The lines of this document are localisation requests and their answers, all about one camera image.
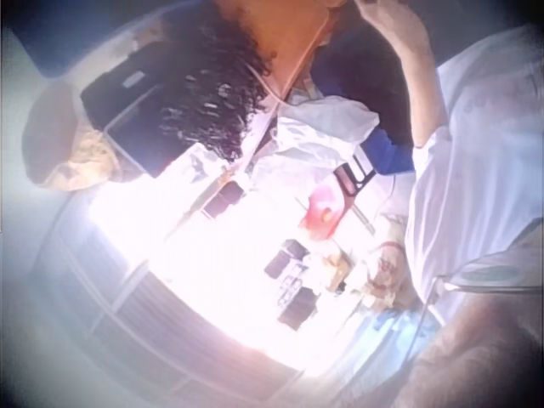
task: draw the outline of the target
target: white shirt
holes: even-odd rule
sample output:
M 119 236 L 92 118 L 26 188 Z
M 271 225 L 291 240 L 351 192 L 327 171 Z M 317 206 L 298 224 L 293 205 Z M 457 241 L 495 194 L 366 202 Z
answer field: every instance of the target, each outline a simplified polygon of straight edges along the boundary
M 414 151 L 406 252 L 427 300 L 433 278 L 508 249 L 542 217 L 544 56 L 528 27 L 474 44 L 439 68 L 449 112 Z M 444 324 L 464 295 L 446 293 L 433 313 Z

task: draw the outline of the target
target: woman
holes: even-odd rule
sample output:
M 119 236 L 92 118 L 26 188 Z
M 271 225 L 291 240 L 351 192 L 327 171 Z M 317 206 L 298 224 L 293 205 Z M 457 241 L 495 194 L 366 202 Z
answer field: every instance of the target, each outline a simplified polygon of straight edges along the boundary
M 544 56 L 529 27 L 477 42 L 437 70 L 422 21 L 398 0 L 359 0 L 409 91 L 416 184 L 406 252 L 425 301 L 436 275 L 508 249 L 542 217 Z M 464 296 L 432 307 L 442 324 Z

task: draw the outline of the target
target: curly black hair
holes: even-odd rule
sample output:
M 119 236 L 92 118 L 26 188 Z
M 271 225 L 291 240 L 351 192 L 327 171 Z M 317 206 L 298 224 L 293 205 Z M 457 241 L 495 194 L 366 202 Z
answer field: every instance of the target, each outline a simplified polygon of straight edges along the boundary
M 241 157 L 248 121 L 266 96 L 247 66 L 269 74 L 239 17 L 227 20 L 214 2 L 204 2 L 164 20 L 170 54 L 160 128 L 187 148 L 200 142 L 228 162 Z

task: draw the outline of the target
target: person's arm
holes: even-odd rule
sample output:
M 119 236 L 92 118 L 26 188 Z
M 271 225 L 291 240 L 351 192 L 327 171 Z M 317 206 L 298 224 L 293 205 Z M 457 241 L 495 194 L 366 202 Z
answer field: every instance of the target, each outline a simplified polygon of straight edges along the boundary
M 399 0 L 357 0 L 361 15 L 391 44 L 400 58 L 410 96 L 411 133 L 416 147 L 447 123 L 444 99 L 428 33 Z

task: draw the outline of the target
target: white plastic bag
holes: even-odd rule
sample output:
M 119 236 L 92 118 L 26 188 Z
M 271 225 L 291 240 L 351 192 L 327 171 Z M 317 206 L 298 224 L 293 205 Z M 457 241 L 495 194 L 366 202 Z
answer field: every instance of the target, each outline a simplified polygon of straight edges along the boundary
M 253 166 L 253 189 L 309 196 L 378 123 L 377 113 L 339 96 L 282 106 L 274 148 Z

